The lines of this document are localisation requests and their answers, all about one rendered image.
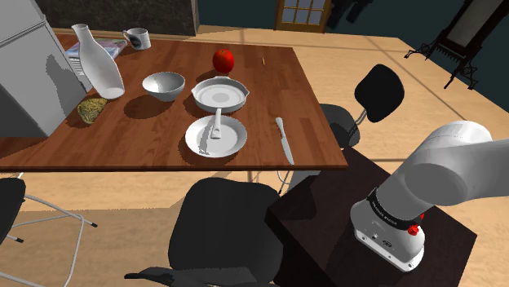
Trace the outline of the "white plate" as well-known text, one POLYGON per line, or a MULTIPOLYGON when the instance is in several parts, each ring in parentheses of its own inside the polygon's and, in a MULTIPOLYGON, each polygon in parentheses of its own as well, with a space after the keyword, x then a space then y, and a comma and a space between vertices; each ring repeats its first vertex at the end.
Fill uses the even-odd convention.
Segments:
POLYGON ((185 142, 190 150, 202 157, 228 157, 238 152, 246 143, 246 128, 235 118, 222 116, 221 138, 212 139, 215 116, 196 120, 185 134, 185 142))

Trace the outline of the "white knife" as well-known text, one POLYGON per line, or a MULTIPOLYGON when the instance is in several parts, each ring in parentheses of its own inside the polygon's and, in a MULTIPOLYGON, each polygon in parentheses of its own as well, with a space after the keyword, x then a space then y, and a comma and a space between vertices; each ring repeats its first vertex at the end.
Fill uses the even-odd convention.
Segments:
POLYGON ((286 134, 285 134, 283 120, 282 120, 281 117, 277 117, 275 119, 275 121, 276 121, 276 124, 277 124, 280 132, 281 132, 281 145, 283 147, 283 150, 284 150, 285 156, 287 158, 287 161, 291 165, 293 165, 294 164, 294 159, 293 159, 293 155, 292 155, 292 152, 291 152, 291 149, 290 149, 290 145, 289 145, 288 139, 287 139, 286 134))

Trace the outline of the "white frying pan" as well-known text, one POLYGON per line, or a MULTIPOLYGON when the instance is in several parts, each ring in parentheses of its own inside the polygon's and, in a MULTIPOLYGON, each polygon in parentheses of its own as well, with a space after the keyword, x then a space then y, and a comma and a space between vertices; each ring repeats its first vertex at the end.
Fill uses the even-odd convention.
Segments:
POLYGON ((216 115, 211 131, 212 139, 220 139, 221 114, 240 109, 249 95, 247 88, 239 81, 227 76, 216 76, 199 82, 192 88, 193 98, 199 108, 216 115))

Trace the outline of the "red apple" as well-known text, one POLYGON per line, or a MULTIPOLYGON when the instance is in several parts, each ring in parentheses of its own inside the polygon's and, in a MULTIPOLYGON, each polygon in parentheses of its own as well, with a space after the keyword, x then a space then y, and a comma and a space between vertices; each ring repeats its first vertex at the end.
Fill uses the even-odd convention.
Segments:
POLYGON ((213 55, 213 66, 220 73, 230 73, 235 64, 234 57, 229 50, 219 49, 213 55))

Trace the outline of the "wooden table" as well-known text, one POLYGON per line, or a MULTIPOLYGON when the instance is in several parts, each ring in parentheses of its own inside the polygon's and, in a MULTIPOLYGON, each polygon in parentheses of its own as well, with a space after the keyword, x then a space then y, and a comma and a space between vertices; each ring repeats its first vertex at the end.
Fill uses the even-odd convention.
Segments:
POLYGON ((234 117, 247 131, 244 147, 225 158, 205 158, 185 143, 188 127, 205 112, 192 88, 214 76, 211 42, 155 40, 145 51, 126 49, 117 58, 125 94, 109 102, 91 125, 76 114, 46 139, 0 138, 0 171, 218 171, 337 170, 347 166, 293 49, 228 44, 231 77, 250 92, 234 117), (149 95, 142 81, 154 73, 185 78, 174 101, 149 95), (281 145, 281 117, 293 155, 281 145))

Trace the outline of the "black office chair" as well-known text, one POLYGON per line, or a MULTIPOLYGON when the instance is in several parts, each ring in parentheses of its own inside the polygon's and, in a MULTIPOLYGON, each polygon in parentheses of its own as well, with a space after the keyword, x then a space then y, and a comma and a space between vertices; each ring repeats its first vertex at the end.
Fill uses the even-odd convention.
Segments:
POLYGON ((170 237, 169 267, 127 273, 168 287, 279 287, 283 245, 265 223, 278 192, 209 177, 191 186, 170 237))
POLYGON ((354 97, 363 108, 358 118, 336 104, 320 105, 336 145, 341 149, 359 143, 359 126, 365 119, 376 123, 393 113, 401 105, 405 89, 392 69, 384 64, 376 64, 356 85, 354 97))

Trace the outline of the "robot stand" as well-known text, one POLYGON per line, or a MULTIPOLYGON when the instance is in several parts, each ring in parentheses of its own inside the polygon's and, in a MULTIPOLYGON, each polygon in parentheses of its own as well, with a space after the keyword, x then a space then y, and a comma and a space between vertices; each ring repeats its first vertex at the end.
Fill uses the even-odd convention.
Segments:
POLYGON ((353 204, 386 180, 388 172, 353 148, 348 167, 324 170, 289 190, 265 221, 284 245, 274 281, 280 287, 458 287, 477 235, 444 211, 425 213, 422 262, 401 272, 359 242, 353 204))

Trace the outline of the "white bowl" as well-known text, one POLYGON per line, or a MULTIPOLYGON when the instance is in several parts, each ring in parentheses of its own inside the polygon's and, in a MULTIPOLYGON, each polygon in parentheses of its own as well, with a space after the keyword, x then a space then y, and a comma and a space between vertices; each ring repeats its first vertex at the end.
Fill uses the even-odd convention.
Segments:
POLYGON ((173 72, 154 73, 142 81, 142 87, 147 93, 162 102, 174 101, 184 86, 185 78, 173 72))

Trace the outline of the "wooden door with glass panes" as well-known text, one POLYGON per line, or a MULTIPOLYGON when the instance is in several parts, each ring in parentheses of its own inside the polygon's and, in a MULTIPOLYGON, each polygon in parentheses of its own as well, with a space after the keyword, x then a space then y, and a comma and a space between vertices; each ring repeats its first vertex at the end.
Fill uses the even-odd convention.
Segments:
POLYGON ((331 0, 279 0, 275 30, 324 33, 331 0))

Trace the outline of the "white mug with dark print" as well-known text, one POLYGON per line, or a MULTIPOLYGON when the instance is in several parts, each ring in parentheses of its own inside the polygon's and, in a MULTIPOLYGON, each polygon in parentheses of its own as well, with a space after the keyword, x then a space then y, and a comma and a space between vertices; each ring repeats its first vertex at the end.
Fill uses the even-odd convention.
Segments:
POLYGON ((122 31, 122 36, 137 50, 147 50, 151 47, 151 42, 147 29, 133 28, 122 31))

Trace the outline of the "yellow-green sponge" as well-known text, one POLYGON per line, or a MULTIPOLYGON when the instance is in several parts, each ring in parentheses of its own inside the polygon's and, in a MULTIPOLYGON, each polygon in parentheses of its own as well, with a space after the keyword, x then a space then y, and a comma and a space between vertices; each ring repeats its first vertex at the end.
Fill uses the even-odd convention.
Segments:
POLYGON ((77 106, 77 114, 86 124, 91 125, 104 110, 107 102, 104 98, 86 99, 77 106))

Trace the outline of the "white bottle vase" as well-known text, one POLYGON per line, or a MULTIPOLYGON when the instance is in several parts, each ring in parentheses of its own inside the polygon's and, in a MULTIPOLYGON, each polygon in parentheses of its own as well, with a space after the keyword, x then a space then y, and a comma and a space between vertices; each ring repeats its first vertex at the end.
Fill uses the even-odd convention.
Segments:
POLYGON ((86 24, 74 24, 79 41, 78 56, 82 70, 97 93, 105 99, 117 99, 125 93, 122 76, 111 55, 93 38, 86 24))

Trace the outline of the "colourful book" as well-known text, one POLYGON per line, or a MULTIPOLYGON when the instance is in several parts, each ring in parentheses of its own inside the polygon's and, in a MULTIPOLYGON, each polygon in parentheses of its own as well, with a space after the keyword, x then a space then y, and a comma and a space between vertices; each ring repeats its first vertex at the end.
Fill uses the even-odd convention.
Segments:
MULTIPOLYGON (((125 39, 96 38, 95 40, 110 54, 113 59, 115 59, 127 47, 127 41, 125 39)), ((71 46, 66 51, 67 56, 69 58, 78 59, 79 47, 79 42, 71 46)))

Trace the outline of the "black ornate standing mirror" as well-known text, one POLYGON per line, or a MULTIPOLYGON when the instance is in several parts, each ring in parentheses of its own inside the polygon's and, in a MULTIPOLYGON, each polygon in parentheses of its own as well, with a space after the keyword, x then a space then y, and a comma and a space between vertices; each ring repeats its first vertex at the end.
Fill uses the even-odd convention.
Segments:
POLYGON ((404 58, 420 54, 425 55, 427 60, 434 51, 439 51, 458 64, 444 88, 456 76, 462 75, 470 81, 467 89, 473 90, 479 81, 472 77, 477 67, 471 62, 485 39, 508 14, 509 0, 464 0, 456 16, 433 42, 423 43, 417 50, 409 50, 404 58))

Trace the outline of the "black chair with metal legs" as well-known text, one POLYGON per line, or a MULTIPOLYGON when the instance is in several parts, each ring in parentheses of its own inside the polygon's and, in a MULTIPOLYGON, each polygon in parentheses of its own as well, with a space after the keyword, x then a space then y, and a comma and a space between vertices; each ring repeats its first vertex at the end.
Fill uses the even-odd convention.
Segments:
POLYGON ((41 198, 27 194, 26 184, 22 179, 23 174, 24 173, 21 172, 16 177, 0 178, 0 245, 5 241, 6 238, 18 243, 24 242, 22 238, 10 234, 11 229, 14 227, 20 227, 33 223, 41 223, 55 219, 62 219, 66 217, 77 219, 80 222, 80 228, 77 234, 77 241, 73 251, 73 259, 69 268, 69 274, 67 275, 66 281, 63 284, 63 287, 68 287, 74 273, 77 255, 82 241, 84 226, 88 224, 92 227, 98 227, 98 225, 85 219, 81 214, 70 212, 60 208, 57 205, 51 204, 48 201, 44 201, 41 198), (36 201, 40 204, 51 207, 53 210, 61 212, 62 215, 15 224, 15 220, 18 213, 20 212, 20 208, 26 199, 30 199, 32 201, 36 201))

